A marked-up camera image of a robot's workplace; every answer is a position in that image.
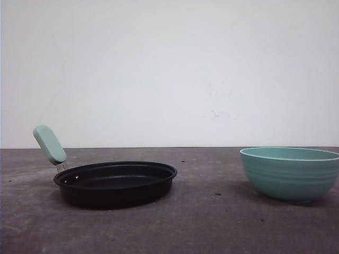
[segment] mint green bowl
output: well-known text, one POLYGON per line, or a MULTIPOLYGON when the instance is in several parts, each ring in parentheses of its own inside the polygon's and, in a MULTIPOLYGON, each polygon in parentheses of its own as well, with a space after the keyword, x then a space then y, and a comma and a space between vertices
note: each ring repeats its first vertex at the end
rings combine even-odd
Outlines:
POLYGON ((287 147, 240 151, 249 181, 267 196, 307 203, 331 189, 339 174, 339 153, 287 147))

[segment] black frying pan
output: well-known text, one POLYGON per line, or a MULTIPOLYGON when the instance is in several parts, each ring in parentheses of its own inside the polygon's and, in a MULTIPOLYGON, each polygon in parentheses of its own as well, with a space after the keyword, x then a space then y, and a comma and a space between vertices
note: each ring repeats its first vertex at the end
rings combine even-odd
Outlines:
POLYGON ((54 182, 70 204, 88 208, 122 208, 145 204, 167 194, 177 171, 172 166, 145 161, 117 161, 67 169, 66 154, 52 130, 33 131, 49 161, 57 166, 54 182))

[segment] gray surface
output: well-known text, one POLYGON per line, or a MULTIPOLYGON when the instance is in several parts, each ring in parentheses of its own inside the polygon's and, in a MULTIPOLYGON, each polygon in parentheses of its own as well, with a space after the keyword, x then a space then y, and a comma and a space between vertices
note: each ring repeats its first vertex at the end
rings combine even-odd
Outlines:
POLYGON ((239 150, 67 149, 71 167, 144 160, 178 169, 163 199, 112 211, 66 204, 41 150, 2 150, 2 253, 339 253, 338 181, 308 206, 270 199, 247 182, 239 150))

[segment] white wall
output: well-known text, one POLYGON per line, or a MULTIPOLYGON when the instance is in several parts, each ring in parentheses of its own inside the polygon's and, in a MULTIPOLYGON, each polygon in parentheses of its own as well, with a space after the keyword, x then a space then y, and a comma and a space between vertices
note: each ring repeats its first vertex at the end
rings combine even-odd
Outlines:
POLYGON ((1 145, 338 146, 339 1, 2 1, 1 145))

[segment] bowl rim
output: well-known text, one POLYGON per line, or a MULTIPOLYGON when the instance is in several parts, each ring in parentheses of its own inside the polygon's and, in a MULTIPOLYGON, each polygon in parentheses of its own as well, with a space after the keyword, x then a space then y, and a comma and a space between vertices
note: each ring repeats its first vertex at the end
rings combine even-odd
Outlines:
POLYGON ((244 148, 244 149, 240 150, 240 153, 242 155, 255 157, 255 158, 270 159, 270 160, 283 160, 283 161, 332 161, 332 160, 339 160, 339 153, 337 153, 337 152, 331 152, 331 151, 320 150, 320 149, 312 149, 312 148, 299 148, 299 147, 249 147, 249 148, 244 148), (333 155, 336 155, 336 158, 331 158, 331 159, 286 159, 286 158, 272 158, 272 157, 267 157, 267 156, 250 155, 250 154, 246 153, 247 150, 256 150, 256 149, 262 149, 262 148, 312 150, 312 151, 331 153, 333 155))

